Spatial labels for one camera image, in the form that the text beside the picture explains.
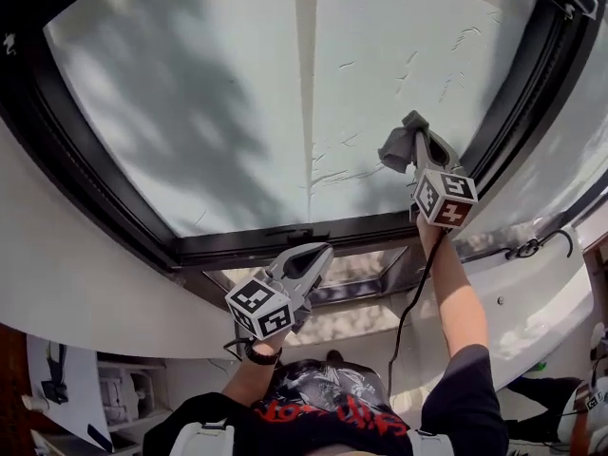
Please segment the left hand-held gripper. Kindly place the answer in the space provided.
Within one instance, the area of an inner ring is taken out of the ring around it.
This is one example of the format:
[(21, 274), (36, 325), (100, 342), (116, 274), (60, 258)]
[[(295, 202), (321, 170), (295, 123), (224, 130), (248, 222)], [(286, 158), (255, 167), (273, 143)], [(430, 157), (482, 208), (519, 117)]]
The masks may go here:
[(285, 330), (297, 333), (312, 313), (309, 296), (332, 262), (333, 247), (326, 242), (285, 250), (225, 296), (232, 317), (257, 340)]

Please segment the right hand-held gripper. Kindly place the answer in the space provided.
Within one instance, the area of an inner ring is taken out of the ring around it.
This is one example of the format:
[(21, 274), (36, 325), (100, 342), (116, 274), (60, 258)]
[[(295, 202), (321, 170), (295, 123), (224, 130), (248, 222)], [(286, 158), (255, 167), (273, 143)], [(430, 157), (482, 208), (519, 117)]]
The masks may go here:
[(415, 181), (408, 186), (409, 219), (415, 220), (421, 214), (430, 225), (462, 229), (478, 202), (478, 194), (474, 180), (460, 165), (458, 154), (430, 129), (416, 132), (414, 152)]

